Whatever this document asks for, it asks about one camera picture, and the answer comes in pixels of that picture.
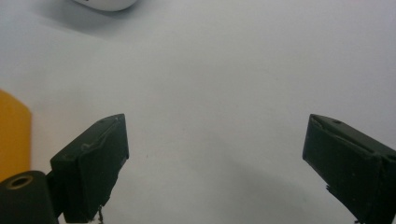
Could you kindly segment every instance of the white background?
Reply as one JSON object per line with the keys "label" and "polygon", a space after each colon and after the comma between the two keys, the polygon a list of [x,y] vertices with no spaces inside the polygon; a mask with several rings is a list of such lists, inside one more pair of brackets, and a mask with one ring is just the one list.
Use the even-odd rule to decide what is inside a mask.
{"label": "white background", "polygon": [[396,148],[393,0],[0,1],[0,88],[33,113],[32,168],[124,113],[112,224],[353,223],[302,160],[316,113]]}

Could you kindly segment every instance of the orange object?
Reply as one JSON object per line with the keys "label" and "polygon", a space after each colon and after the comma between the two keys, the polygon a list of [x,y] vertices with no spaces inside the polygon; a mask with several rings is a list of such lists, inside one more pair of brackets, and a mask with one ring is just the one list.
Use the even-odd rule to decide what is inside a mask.
{"label": "orange object", "polygon": [[0,90],[0,182],[30,169],[31,122],[29,109]]}

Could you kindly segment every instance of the white object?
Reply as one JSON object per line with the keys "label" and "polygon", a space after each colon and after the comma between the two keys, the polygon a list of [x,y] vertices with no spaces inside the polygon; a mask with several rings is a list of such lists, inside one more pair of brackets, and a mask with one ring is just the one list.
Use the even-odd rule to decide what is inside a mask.
{"label": "white object", "polygon": [[75,0],[82,5],[103,11],[120,11],[133,5],[137,0]]}

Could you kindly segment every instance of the white round object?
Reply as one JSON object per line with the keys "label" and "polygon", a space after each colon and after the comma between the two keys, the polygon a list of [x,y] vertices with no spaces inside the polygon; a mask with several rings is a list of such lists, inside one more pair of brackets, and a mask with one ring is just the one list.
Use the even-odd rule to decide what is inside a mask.
{"label": "white round object", "polygon": [[120,11],[133,5],[137,0],[75,0],[82,5],[103,11]]}

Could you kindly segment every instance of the white table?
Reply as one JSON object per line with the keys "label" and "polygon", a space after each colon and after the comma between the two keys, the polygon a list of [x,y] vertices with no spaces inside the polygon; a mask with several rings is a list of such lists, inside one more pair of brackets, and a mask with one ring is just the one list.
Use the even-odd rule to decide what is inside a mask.
{"label": "white table", "polygon": [[308,116],[396,148],[393,0],[0,2],[0,88],[33,112],[33,169],[124,113],[106,223],[352,223],[302,160]]}

